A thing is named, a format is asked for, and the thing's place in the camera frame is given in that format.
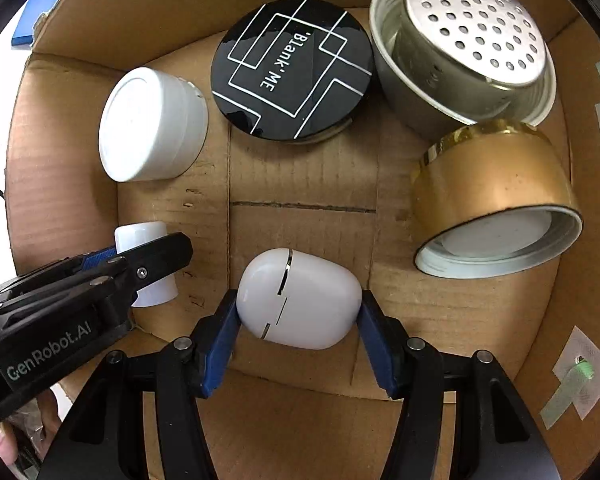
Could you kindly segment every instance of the cardboard box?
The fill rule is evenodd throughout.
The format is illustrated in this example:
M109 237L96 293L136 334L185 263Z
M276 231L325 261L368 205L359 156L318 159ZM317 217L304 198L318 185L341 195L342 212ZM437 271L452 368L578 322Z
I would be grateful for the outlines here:
M571 168L586 228L560 259L488 280L440 280L413 267L411 168L427 147L378 87L341 135L279 146L233 130L210 92L222 31L271 0L60 0L36 28L14 110L8 218L20 272L111 244L118 224L163 220L194 257L179 297L137 310L117 346L142 353L188 334L256 254L292 247L333 260L369 287L410 335L440 351L496 354L536 417L558 386L552 367L574 325L600 348L600 44L567 0L521 0L555 59L559 98L541 129ZM329 0L366 25L370 0ZM163 182L117 185L100 165L98 122L124 71L147 64L200 88L209 130L196 163ZM233 369L200 412L220 478L379 478L400 411L374 381L355 331L325 351L238 339ZM67 378L75 396L94 363ZM147 409L151 412L151 399ZM445 405L437 478L448 474L454 405ZM563 478L600 450L600 401L544 431ZM155 428L151 474L163 478Z

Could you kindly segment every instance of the finger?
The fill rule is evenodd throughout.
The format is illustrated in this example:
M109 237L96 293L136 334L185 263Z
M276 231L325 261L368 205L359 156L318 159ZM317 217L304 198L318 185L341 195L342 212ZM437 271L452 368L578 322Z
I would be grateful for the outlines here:
M6 465L13 464L18 458L16 436L6 422L0 423L0 458Z
M51 390L45 390L36 399L40 409L42 425L45 428L45 437L40 444L40 458L44 458L60 428L61 421L58 417L58 401Z

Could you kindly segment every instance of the black round lid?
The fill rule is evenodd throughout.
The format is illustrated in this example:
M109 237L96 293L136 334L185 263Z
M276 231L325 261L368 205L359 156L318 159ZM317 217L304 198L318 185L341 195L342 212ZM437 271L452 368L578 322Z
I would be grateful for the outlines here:
M372 71L369 38L346 10L321 0L278 0L222 38L211 89L242 131L307 141L351 113Z

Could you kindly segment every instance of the silver bolt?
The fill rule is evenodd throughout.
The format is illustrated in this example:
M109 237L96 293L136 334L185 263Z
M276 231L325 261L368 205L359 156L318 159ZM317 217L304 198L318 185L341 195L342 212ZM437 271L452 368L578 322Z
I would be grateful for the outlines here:
M191 345L191 339L188 337L179 337L173 342L173 346L175 346L176 350L186 350L187 348L190 348Z
M478 350L475 356L478 358L478 361L486 365L493 361L493 354L488 350Z
M110 276L98 276L89 282L89 285L96 286L102 285L103 283L107 283L111 279Z
M114 350L113 352L109 352L109 354L107 355L107 363L109 363L110 365L119 363L120 361L122 361L122 358L124 356L125 354L122 352L122 350Z
M410 337L407 339L407 346L411 348L411 350L422 350L425 347L424 339Z

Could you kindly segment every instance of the silver perforated disc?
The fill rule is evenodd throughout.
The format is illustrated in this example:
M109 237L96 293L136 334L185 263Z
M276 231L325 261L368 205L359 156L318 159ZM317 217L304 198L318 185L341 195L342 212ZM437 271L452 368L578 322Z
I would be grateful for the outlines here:
M485 78L526 86L544 70L544 40L517 0L404 0L434 47Z

